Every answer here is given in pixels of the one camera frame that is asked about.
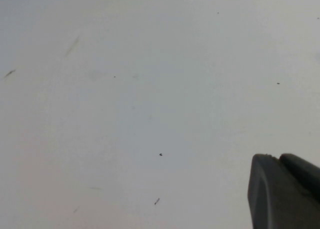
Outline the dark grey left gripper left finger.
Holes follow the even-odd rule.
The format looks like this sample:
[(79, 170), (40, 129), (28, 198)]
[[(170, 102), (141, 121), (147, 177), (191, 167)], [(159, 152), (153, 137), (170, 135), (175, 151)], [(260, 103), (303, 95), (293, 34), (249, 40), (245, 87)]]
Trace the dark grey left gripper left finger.
[(318, 229), (320, 202), (302, 187), (280, 158), (252, 157), (247, 191), (254, 229)]

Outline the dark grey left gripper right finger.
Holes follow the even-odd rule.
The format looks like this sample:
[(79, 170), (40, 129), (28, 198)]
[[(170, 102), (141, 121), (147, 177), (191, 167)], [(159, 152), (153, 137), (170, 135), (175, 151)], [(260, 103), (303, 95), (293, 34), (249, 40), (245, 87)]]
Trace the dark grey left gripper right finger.
[(299, 184), (320, 202), (320, 168), (291, 153), (282, 154), (279, 160)]

